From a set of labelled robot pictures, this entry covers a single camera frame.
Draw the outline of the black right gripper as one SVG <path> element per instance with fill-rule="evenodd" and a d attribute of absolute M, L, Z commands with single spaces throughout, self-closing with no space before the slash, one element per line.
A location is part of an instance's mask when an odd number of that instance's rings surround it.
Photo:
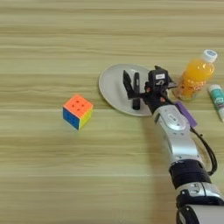
<path fill-rule="evenodd" d="M 155 66 L 156 70 L 162 69 L 161 66 Z M 147 81 L 144 86 L 144 92 L 139 92 L 139 86 L 131 86 L 131 79 L 126 71 L 122 74 L 122 83 L 126 89 L 128 98 L 132 100 L 132 108 L 134 110 L 139 110 L 140 100 L 143 100 L 144 104 L 149 108 L 150 112 L 154 112 L 163 106 L 173 105 L 173 102 L 169 99 L 167 90 L 170 88 L 175 88 L 177 84 L 175 82 L 170 82 L 168 85 L 156 86 L 152 89 L 152 85 Z"/>

